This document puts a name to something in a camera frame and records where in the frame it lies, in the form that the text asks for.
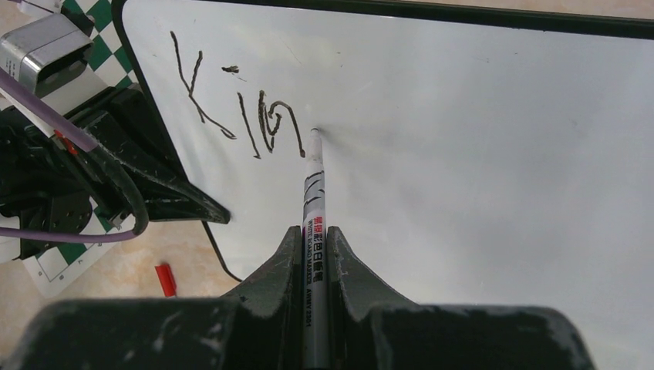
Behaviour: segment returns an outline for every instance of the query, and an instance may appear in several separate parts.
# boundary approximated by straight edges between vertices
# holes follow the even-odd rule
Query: green and white checkered pattern
[[[65,0],[63,7],[76,13],[83,12],[95,19],[96,24],[91,32],[91,69],[109,86],[128,87],[132,82],[136,82],[132,65],[113,27],[111,1]]]

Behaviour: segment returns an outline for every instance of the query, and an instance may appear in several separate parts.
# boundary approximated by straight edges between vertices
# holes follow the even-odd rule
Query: white marker barrel
[[[302,222],[303,321],[305,369],[329,368],[329,313],[327,287],[327,228],[325,222],[325,171],[322,141],[317,129],[309,134]]]

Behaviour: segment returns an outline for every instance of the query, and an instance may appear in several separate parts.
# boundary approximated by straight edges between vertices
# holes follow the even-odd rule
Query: beige table surface
[[[449,0],[448,4],[654,19],[654,0]],[[0,35],[25,23],[15,4],[0,1]],[[150,224],[135,240],[107,252],[59,296],[46,300],[20,261],[0,264],[0,358],[29,320],[51,301],[67,298],[161,297],[154,266],[173,269],[181,297],[218,296],[236,285],[221,268],[199,222]]]

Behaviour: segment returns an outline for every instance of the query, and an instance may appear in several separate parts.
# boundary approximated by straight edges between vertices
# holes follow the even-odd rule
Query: black whiteboard border
[[[132,63],[148,106],[153,111],[157,126],[164,132],[164,140],[168,150],[174,155],[177,168],[173,169],[188,180],[184,168],[177,155],[173,141],[161,118],[157,104],[154,102],[152,92],[145,83],[145,77],[137,61],[136,55],[125,33],[123,24],[123,7],[129,0],[113,0],[112,18],[116,33],[120,39],[127,58]],[[408,19],[423,19],[440,22],[456,22],[474,25],[489,25],[511,29],[530,29],[537,31],[577,33],[583,35],[600,35],[627,39],[654,40],[654,21],[637,18],[603,17],[597,15],[573,15],[552,12],[532,12],[500,8],[481,8],[464,5],[443,5],[427,2],[391,2],[385,0],[195,0],[209,2],[226,2],[243,5],[263,5],[283,8],[300,8],[327,12],[342,12],[367,15],[381,15]],[[229,271],[220,249],[214,239],[211,229],[206,221],[202,222],[211,246],[218,256],[225,272],[237,281],[238,277]]]

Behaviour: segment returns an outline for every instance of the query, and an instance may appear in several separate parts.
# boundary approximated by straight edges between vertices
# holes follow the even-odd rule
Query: black robotic component
[[[226,224],[230,214],[180,175],[176,154],[138,89],[108,88],[66,115],[95,137],[126,169],[151,221],[203,220]],[[0,113],[0,214],[20,227],[78,234],[98,204],[114,226],[130,214],[107,175],[65,137],[46,138],[16,108]],[[59,243],[21,240],[25,259]]]
[[[325,250],[331,369],[591,370],[575,327],[550,308],[420,305],[352,252]],[[45,308],[6,370],[302,368],[302,231],[220,298],[80,300]]]

